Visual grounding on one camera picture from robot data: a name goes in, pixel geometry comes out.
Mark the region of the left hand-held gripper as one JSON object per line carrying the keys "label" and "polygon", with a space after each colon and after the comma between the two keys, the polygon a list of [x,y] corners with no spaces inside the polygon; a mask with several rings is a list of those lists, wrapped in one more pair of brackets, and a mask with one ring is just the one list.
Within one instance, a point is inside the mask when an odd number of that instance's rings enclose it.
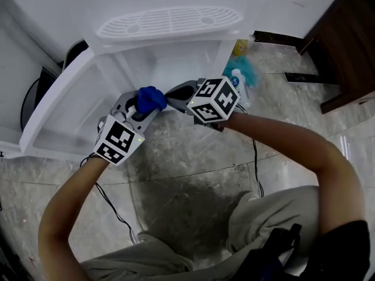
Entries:
{"label": "left hand-held gripper", "polygon": [[145,131],[160,110],[154,109],[131,122],[135,114],[138,91],[122,94],[113,105],[110,114],[100,120],[93,153],[113,165],[119,166],[145,141],[140,131]]}

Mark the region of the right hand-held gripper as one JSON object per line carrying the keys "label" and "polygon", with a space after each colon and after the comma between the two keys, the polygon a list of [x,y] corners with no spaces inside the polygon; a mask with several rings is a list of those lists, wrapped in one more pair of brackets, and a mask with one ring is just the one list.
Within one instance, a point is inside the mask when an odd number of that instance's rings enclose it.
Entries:
{"label": "right hand-held gripper", "polygon": [[[188,110],[202,123],[218,123],[229,119],[240,95],[231,81],[225,77],[206,79],[198,88],[197,80],[189,80],[177,85],[165,94],[169,105],[186,114]],[[186,107],[185,100],[191,99]]]}

